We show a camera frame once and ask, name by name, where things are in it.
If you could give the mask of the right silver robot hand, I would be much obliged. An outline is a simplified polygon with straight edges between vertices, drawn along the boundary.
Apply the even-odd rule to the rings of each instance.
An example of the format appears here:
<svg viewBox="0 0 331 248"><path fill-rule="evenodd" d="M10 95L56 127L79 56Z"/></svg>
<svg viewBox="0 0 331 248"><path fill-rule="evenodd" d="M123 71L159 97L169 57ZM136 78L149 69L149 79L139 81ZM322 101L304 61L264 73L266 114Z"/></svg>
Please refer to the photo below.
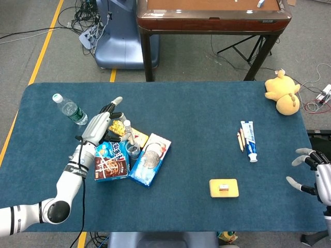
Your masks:
<svg viewBox="0 0 331 248"><path fill-rule="evenodd" d="M295 152L300 156L292 161L292 166L302 163L309 165L314 172L316 185L309 187L300 184L290 176L286 176L287 182L301 192L316 195L322 204L330 206L330 159L324 153L310 148L298 148Z"/></svg>

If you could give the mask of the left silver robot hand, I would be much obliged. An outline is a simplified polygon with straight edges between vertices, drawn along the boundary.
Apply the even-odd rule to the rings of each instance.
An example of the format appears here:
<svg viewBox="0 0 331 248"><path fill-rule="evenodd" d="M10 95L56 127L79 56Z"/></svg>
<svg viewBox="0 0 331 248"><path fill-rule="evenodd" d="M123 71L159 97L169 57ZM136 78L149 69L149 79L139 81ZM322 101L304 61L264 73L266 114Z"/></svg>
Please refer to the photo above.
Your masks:
<svg viewBox="0 0 331 248"><path fill-rule="evenodd" d="M108 135L108 127L110 126L112 119L119 119L121 122L127 120L123 112L113 112L115 107L119 105L122 100L123 97L121 96L115 98L108 105L104 106L99 114L90 120L82 134L82 139L84 142L90 142L95 146L98 146L104 141L122 142L127 139L124 136L115 137Z"/></svg>

